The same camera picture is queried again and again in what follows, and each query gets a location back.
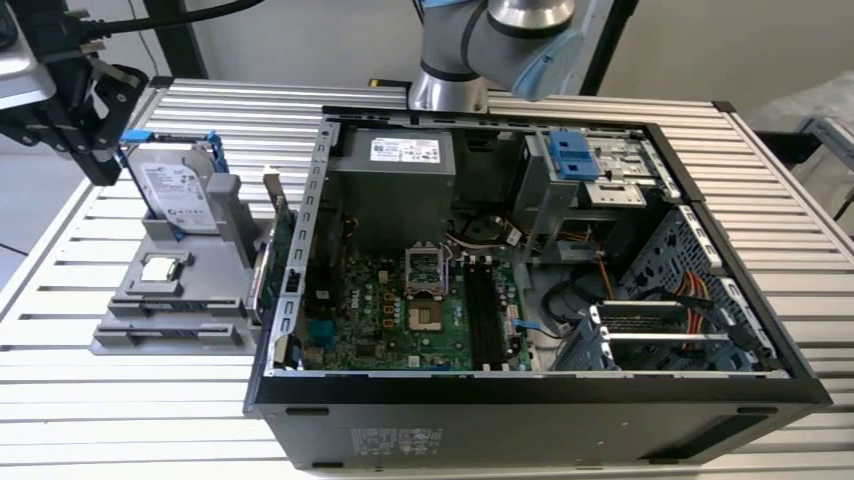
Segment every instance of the computer case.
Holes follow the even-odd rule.
[[[657,125],[323,114],[245,400],[296,468],[701,463],[830,405]]]

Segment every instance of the metal frame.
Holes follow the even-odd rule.
[[[738,480],[772,475],[800,480],[818,474],[828,480],[848,479],[854,327],[844,320],[854,319],[851,244],[834,232],[830,218],[804,197],[738,116],[722,114],[707,102],[557,96],[529,104],[500,92],[491,95],[496,114],[660,125],[707,199],[708,214],[720,222],[836,404],[703,466],[619,468],[595,475],[699,474]],[[216,129],[232,171],[242,178],[242,199],[253,202],[254,215],[269,216],[262,166],[278,170],[288,201],[299,206],[320,105],[403,108],[405,104],[403,90],[393,88],[184,80],[157,97],[161,101],[144,109],[150,117],[146,127],[192,134]],[[97,316],[141,239],[144,204],[126,178],[105,189],[81,187],[77,195],[18,270],[16,283],[0,294],[5,301],[0,388],[6,402],[0,420],[2,431],[16,432],[4,437],[10,440],[0,446],[6,454],[0,464],[20,465],[9,471],[36,478],[56,478],[69,468],[89,478],[128,472],[149,478],[182,474],[218,478],[245,475],[246,469],[254,475],[293,475],[262,424],[241,419],[250,357],[97,359],[85,352]],[[82,438],[89,443],[80,443]],[[56,443],[77,445],[68,454],[68,446],[48,445]],[[395,472],[420,478],[484,474],[588,478],[592,472],[575,468]]]

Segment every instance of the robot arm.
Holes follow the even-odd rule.
[[[485,112],[485,80],[529,101],[557,91],[583,35],[573,0],[423,0],[421,72],[409,108]]]
[[[113,153],[148,76],[101,61],[96,40],[206,20],[261,1],[106,23],[82,20],[88,14],[68,11],[65,0],[0,0],[0,133],[25,146],[44,142],[70,156],[94,185],[112,185],[121,171]],[[105,109],[96,109],[96,97]]]
[[[0,134],[26,146],[46,143],[92,183],[112,185],[121,170],[113,153],[148,77],[102,62],[96,40],[214,18],[261,1],[236,0],[173,19],[105,23],[68,12],[65,0],[0,0]],[[573,0],[419,1],[421,72],[409,108],[485,112],[485,80],[531,101],[557,90],[581,40],[569,25]]]

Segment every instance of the yellow wire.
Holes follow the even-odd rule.
[[[705,298],[705,300],[711,300],[711,295],[708,293],[708,286],[705,285],[705,281],[699,277],[699,275],[696,275],[696,280],[699,280],[699,286],[703,289],[703,297]],[[700,333],[703,331],[703,319],[704,317],[699,317],[699,323],[696,325],[696,333]]]

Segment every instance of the green circuit board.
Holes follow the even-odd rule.
[[[327,371],[472,370],[463,266],[451,264],[448,267],[448,288],[441,300],[423,296],[407,299],[404,261],[403,257],[356,255],[348,259],[333,342],[324,345],[320,354],[316,348],[312,349],[309,339],[308,368]],[[516,309],[520,307],[509,266],[496,264],[492,272],[495,302],[499,303],[496,322],[500,322],[507,339],[515,332],[508,332],[512,327],[505,304],[500,305],[500,302],[513,304]],[[527,336],[521,333],[516,338],[520,350],[508,355],[505,363],[509,370],[529,370]]]

